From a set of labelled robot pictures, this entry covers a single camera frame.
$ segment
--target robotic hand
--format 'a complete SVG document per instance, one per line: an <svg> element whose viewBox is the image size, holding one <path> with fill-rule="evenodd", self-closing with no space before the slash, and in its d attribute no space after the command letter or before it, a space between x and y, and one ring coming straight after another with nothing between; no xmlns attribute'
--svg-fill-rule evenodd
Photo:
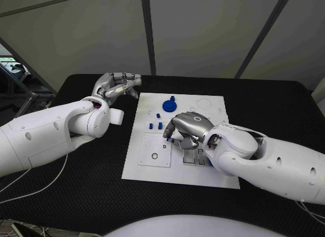
<svg viewBox="0 0 325 237"><path fill-rule="evenodd" d="M0 177L48 164L102 137L110 123L122 125L123 111L110 106L123 94L138 98L136 85L142 85L141 75L107 73L91 96L27 114L2 126Z"/></svg>
<svg viewBox="0 0 325 237"><path fill-rule="evenodd" d="M171 137L175 129L184 140ZM255 138L247 131L226 122L214 126L201 114L187 112L171 120L164 137L185 150L201 143L224 175L242 177L288 199L325 205L325 154L266 136Z"/></svg>

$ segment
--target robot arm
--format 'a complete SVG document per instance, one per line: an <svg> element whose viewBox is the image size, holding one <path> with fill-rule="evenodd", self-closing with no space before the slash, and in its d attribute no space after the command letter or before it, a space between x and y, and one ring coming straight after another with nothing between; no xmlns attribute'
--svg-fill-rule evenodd
<svg viewBox="0 0 325 237"><path fill-rule="evenodd" d="M141 77L104 74L91 96L27 114L0 127L0 177L48 164L100 138L110 123L122 125L123 111L110 106L123 94L138 98L133 86L142 84Z"/></svg>
<svg viewBox="0 0 325 237"><path fill-rule="evenodd" d="M182 141L169 138L175 129ZM214 126L194 112L172 119L164 137L184 149L195 149L201 143L224 175L242 177L288 199L325 205L325 154L269 137L255 138L244 128L224 122Z"/></svg>

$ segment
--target black fabric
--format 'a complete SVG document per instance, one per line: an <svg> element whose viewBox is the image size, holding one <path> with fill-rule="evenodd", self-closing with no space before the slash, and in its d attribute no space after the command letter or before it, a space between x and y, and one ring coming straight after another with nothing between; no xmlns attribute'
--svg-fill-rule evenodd
<svg viewBox="0 0 325 237"><path fill-rule="evenodd" d="M102 75L73 75L54 106L90 95ZM230 122L325 153L325 118L295 81L143 76L139 92L224 96ZM288 200L240 179L242 190L122 180L138 100L122 96L122 126L70 154L57 183L40 194L0 205L0 215L41 226L106 234L154 216L200 214L230 218L286 236L325 236L325 226ZM0 201L28 194L55 178L64 159L31 170ZM6 185L19 174L5 178ZM325 206L308 204L325 215Z"/></svg>

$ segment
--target black table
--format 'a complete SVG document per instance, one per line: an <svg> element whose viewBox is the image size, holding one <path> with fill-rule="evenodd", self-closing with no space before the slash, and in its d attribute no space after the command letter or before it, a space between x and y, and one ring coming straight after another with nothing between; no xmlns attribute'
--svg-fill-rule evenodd
<svg viewBox="0 0 325 237"><path fill-rule="evenodd" d="M52 106L91 94L102 75L73 75ZM325 118L304 85L295 81L143 76L139 92L220 95L230 122L325 154ZM70 154L55 184L40 194L0 205L3 218L81 232L106 234L159 215L200 214L230 218L286 236L325 236L325 226L288 200L240 179L242 190L122 180L138 100L122 96L122 126ZM0 194L0 201L28 194L55 178L64 158L35 168ZM6 185L18 176L5 178ZM308 204L325 216L325 206Z"/></svg>

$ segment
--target blue knob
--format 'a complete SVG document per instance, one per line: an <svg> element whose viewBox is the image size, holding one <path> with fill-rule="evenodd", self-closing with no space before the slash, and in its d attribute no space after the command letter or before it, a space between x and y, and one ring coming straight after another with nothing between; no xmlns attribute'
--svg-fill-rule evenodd
<svg viewBox="0 0 325 237"><path fill-rule="evenodd" d="M162 104L162 109L167 112L174 112L177 109L177 103L175 103L175 97L172 96L169 100L165 101L165 103Z"/></svg>

